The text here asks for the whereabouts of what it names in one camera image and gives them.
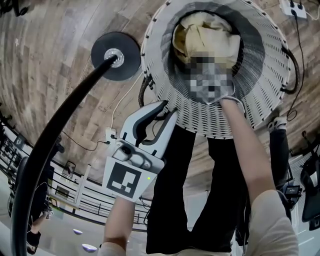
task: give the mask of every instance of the black pole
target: black pole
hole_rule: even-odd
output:
[[[115,55],[106,59],[73,90],[37,140],[22,173],[23,182],[16,190],[12,208],[11,250],[14,256],[27,255],[27,226],[32,200],[41,172],[59,134],[81,101],[116,60]]]

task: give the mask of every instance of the yellow cloth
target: yellow cloth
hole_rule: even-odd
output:
[[[208,53],[215,63],[232,68],[237,63],[240,36],[231,34],[231,26],[222,18],[207,12],[196,12],[183,18],[173,32],[175,55],[185,64],[197,53]]]

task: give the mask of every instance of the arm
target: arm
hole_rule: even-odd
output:
[[[229,99],[223,99],[220,103],[231,127],[236,154],[252,204],[264,191],[276,189],[269,158],[237,104]]]
[[[37,234],[39,232],[41,224],[44,222],[48,214],[49,214],[48,212],[44,211],[43,214],[32,223],[32,226],[31,226],[32,233]]]
[[[134,225],[135,203],[117,196],[105,223],[103,242],[127,247],[127,240]]]

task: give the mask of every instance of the metal disc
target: metal disc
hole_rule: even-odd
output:
[[[118,60],[104,73],[104,77],[113,81],[131,78],[141,64],[138,44],[129,35],[122,32],[110,32],[95,41],[91,49],[91,60],[97,68],[110,55],[117,55]]]

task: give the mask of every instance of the black round base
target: black round base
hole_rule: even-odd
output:
[[[105,53],[109,49],[120,50],[124,62],[119,67],[111,67],[103,76],[113,81],[131,78],[141,64],[140,49],[136,41],[122,32],[110,32],[102,35],[95,41],[91,49],[91,60],[95,68],[105,61]]]

